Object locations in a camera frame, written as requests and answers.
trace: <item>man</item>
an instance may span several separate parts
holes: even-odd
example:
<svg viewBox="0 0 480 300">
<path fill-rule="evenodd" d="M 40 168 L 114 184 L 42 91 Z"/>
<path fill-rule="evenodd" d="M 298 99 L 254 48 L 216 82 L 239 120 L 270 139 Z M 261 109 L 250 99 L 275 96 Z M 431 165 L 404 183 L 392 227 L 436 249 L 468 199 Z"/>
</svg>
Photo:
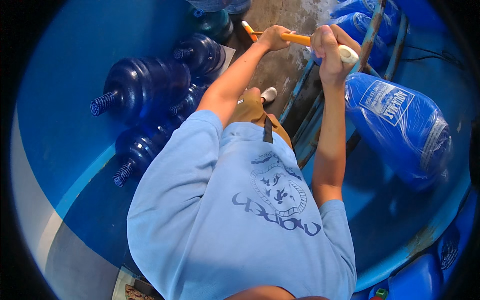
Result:
<svg viewBox="0 0 480 300">
<path fill-rule="evenodd" d="M 349 299 L 355 256 L 342 202 L 345 77 L 338 43 L 360 46 L 336 25 L 317 28 L 325 95 L 312 193 L 290 138 L 245 91 L 269 51 L 286 48 L 275 25 L 205 92 L 144 174 L 127 218 L 132 256 L 167 299 Z"/>
</svg>

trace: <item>white shoe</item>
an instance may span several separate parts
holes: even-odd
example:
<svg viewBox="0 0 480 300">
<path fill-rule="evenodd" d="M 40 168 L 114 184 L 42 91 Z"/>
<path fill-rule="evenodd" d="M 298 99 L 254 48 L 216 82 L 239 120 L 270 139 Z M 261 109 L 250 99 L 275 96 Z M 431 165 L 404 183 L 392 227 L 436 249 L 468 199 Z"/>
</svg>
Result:
<svg viewBox="0 0 480 300">
<path fill-rule="evenodd" d="M 269 87 L 260 95 L 263 99 L 265 99 L 264 103 L 269 103 L 275 100 L 276 97 L 276 89 L 274 87 Z"/>
</svg>

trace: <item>metal rack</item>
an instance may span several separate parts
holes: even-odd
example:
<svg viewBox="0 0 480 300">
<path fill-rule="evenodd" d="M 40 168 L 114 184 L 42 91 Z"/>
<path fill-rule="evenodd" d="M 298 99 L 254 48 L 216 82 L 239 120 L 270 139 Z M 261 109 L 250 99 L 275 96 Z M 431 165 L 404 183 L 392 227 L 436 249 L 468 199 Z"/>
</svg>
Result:
<svg viewBox="0 0 480 300">
<path fill-rule="evenodd" d="M 369 28 L 367 33 L 365 34 L 365 38 L 363 39 L 361 45 L 361 53 L 359 55 L 359 61 L 355 64 L 352 71 L 354 72 L 364 72 L 372 76 L 380 77 L 380 75 L 369 65 L 367 64 L 367 59 L 370 55 L 370 52 L 373 47 L 373 42 L 377 37 L 378 30 L 380 28 L 380 24 L 383 20 L 384 10 L 385 10 L 386 0 L 378 0 L 377 4 L 375 5 L 375 9 L 373 11 L 372 20 L 370 21 Z M 391 81 L 395 71 L 398 66 L 398 62 L 400 61 L 400 57 L 402 55 L 403 46 L 405 43 L 405 37 L 407 35 L 407 28 L 408 28 L 408 19 L 405 14 L 401 14 L 401 20 L 399 25 L 399 30 L 395 42 L 395 46 L 393 49 L 392 57 L 388 63 L 387 69 L 385 71 L 385 75 L 383 76 L 384 79 Z M 313 59 L 310 59 L 305 66 L 303 71 L 302 77 L 297 82 L 297 85 L 292 91 L 287 104 L 285 105 L 282 114 L 280 115 L 279 121 L 283 124 L 285 119 L 287 118 L 290 109 L 292 108 L 293 104 L 297 100 L 300 91 L 308 78 L 310 71 L 312 70 L 314 65 Z M 310 160 L 312 155 L 315 153 L 317 144 L 318 144 L 318 137 L 320 135 L 320 125 L 321 125 L 321 118 L 324 109 L 324 94 L 323 91 L 317 96 L 314 100 L 312 107 L 310 108 L 309 112 L 307 113 L 305 119 L 301 123 L 300 127 L 297 129 L 297 132 L 292 138 L 292 144 L 295 147 L 297 153 L 297 163 L 302 169 L 307 162 Z M 358 132 L 355 130 L 353 134 L 349 137 L 346 144 L 346 151 L 347 157 L 348 155 L 355 149 L 357 144 L 359 143 L 361 137 Z"/>
</svg>

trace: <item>stacked water jug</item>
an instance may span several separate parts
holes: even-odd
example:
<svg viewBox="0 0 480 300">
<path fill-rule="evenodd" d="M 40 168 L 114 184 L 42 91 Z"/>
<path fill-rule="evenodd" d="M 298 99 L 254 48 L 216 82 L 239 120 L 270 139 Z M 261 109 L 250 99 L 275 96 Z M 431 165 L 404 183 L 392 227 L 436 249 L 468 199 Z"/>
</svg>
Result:
<svg viewBox="0 0 480 300">
<path fill-rule="evenodd" d="M 179 40 L 171 55 L 119 60 L 107 75 L 103 95 L 90 103 L 94 117 L 108 113 L 129 127 L 115 142 L 120 166 L 113 181 L 120 187 L 128 178 L 142 177 L 225 63 L 225 50 L 216 41 L 231 34 L 226 11 L 191 9 L 188 19 L 197 32 Z"/>
<path fill-rule="evenodd" d="M 327 24 L 337 24 L 355 41 L 361 44 L 372 20 L 371 17 L 376 3 L 376 0 L 339 0 L 339 4 L 337 4 L 330 13 L 333 19 L 329 20 Z M 392 0 L 387 0 L 384 17 L 368 59 L 368 63 L 373 68 L 378 68 L 383 65 L 387 52 L 387 44 L 393 40 L 393 34 L 397 29 L 399 16 L 400 12 L 398 7 Z M 317 58 L 314 52 L 312 52 L 312 58 L 318 65 L 321 64 L 322 59 Z"/>
</svg>

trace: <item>black wire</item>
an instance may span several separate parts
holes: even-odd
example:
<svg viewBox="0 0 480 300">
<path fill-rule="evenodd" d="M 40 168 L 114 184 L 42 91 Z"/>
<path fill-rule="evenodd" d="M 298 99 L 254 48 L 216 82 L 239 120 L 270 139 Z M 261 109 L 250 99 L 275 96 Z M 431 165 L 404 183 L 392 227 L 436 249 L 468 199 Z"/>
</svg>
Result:
<svg viewBox="0 0 480 300">
<path fill-rule="evenodd" d="M 457 59 L 452 53 L 450 53 L 448 51 L 442 50 L 442 53 L 440 54 L 438 52 L 431 51 L 431 50 L 428 50 L 428 49 L 419 48 L 419 47 L 416 47 L 416 46 L 407 46 L 407 47 L 422 50 L 422 51 L 429 52 L 429 53 L 432 53 L 432 54 L 435 54 L 435 55 L 427 55 L 427 56 L 422 56 L 422 57 L 418 57 L 418 58 L 414 58 L 414 59 L 402 59 L 403 61 L 418 61 L 418 60 L 424 60 L 424 59 L 429 59 L 429 58 L 435 58 L 435 59 L 439 59 L 439 60 L 443 60 L 443 61 L 446 61 L 448 63 L 451 63 L 461 70 L 464 69 L 463 63 L 459 59 Z"/>
</svg>

